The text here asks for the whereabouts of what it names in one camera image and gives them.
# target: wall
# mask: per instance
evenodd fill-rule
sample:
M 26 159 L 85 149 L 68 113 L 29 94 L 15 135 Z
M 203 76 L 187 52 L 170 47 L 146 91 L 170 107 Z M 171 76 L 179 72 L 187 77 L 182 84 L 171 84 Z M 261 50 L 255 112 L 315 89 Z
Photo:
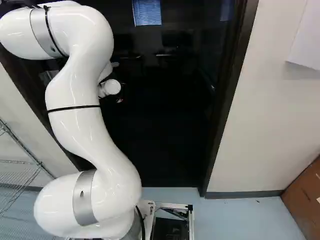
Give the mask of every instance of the wall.
M 31 110 L 1 64 L 0 81 L 0 118 L 56 177 L 76 173 L 78 170 Z M 30 162 L 26 153 L 6 134 L 0 136 L 0 160 Z M 20 171 L 20 165 L 9 167 L 8 171 Z M 48 175 L 40 173 L 32 186 L 43 187 L 50 180 Z
M 208 192 L 286 188 L 320 152 L 320 71 L 285 62 L 306 0 L 259 0 Z

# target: floor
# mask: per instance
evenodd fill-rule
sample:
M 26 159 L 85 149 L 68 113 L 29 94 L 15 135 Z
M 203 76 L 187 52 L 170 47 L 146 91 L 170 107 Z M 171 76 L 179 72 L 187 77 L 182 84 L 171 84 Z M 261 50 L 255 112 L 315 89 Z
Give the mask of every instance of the floor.
M 195 240 L 306 240 L 280 197 L 204 199 L 196 188 L 144 188 L 142 197 L 193 204 Z
M 33 217 L 36 192 L 25 191 L 0 218 L 0 239 L 52 240 Z M 279 197 L 204 199 L 196 188 L 144 188 L 142 197 L 193 204 L 195 240 L 306 240 Z

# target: door frame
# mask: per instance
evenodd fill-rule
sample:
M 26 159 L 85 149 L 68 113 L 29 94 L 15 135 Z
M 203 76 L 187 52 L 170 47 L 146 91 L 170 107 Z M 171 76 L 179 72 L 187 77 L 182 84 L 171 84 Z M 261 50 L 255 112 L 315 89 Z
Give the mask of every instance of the door frame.
M 204 197 L 209 185 L 220 142 L 234 98 L 245 59 L 259 0 L 235 0 L 234 11 L 227 28 L 216 86 L 215 104 L 210 116 L 210 130 L 206 150 L 204 180 L 198 187 Z

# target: metal wire rack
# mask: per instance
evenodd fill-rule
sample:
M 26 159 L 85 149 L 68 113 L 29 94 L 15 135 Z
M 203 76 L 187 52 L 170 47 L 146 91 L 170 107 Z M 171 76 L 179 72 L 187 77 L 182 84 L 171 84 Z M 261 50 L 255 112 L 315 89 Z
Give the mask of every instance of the metal wire rack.
M 28 159 L 0 159 L 0 240 L 58 239 L 44 232 L 36 223 L 33 204 L 38 192 L 29 190 L 30 183 L 39 173 L 45 172 L 52 179 L 54 176 L 0 118 L 0 138 L 3 135 L 10 136 Z

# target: white robotic arm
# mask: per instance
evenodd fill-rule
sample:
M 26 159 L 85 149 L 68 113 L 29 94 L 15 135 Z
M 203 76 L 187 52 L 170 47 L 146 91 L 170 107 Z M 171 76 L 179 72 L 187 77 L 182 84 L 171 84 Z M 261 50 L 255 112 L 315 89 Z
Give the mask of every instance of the white robotic arm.
M 114 39 L 97 10 L 73 1 L 19 8 L 0 19 L 0 42 L 30 60 L 69 56 L 49 83 L 45 102 L 54 135 L 96 170 L 59 177 L 34 205 L 47 232 L 72 238 L 121 239 L 132 228 L 141 180 L 105 127 L 97 82 L 112 72 Z

